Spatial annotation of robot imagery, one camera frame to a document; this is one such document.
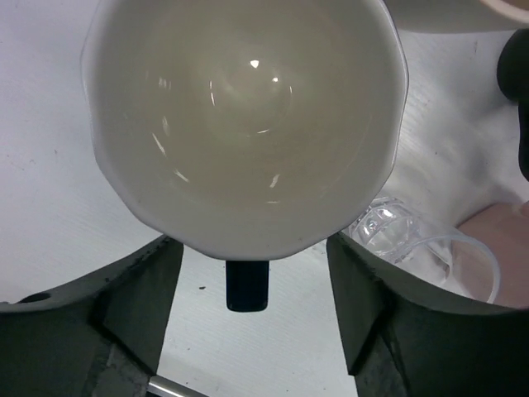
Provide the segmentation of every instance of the clear plastic object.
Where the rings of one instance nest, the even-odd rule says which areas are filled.
[[[487,246],[396,198],[377,198],[347,234],[376,256],[442,289],[490,304],[498,295],[500,270]],[[472,292],[462,276],[468,279],[470,272],[475,275]]]

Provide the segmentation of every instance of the skin-colored surface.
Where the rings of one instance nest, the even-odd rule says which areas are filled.
[[[529,1],[527,0],[505,0],[514,7],[519,7],[523,10],[529,10]]]
[[[0,2],[0,300],[72,280],[158,235],[93,158],[79,55],[95,6]],[[517,110],[495,80],[510,33],[400,36],[410,89],[386,194],[451,224],[528,200]],[[160,375],[212,397],[354,397],[325,258],[318,244],[272,262],[269,307],[244,315],[226,310],[223,263],[186,249]]]
[[[529,205],[493,205],[463,223],[460,230],[484,242],[498,259],[502,283],[496,304],[529,306]]]
[[[398,27],[428,33],[508,31],[527,27],[526,18],[499,12],[503,0],[385,0]]]

